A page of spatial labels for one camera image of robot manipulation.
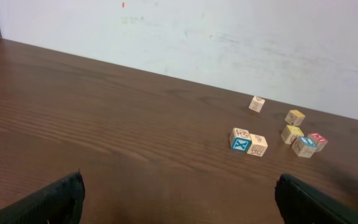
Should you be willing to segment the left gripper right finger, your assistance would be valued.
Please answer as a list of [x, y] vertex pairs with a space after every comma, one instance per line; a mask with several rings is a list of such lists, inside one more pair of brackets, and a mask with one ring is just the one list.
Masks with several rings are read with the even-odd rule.
[[358, 212], [290, 174], [277, 180], [275, 201], [285, 223], [358, 223]]

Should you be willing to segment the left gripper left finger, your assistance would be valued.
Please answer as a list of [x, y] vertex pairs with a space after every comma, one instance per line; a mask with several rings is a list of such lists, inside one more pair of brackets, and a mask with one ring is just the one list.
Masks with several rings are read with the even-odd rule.
[[74, 172], [0, 210], [0, 223], [79, 223], [85, 200]]

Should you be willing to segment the blue letter block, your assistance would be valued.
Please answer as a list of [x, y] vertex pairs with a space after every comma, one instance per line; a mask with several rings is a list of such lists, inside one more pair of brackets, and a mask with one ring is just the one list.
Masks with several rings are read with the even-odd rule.
[[298, 157], [310, 158], [318, 149], [317, 145], [308, 137], [299, 136], [291, 145]]

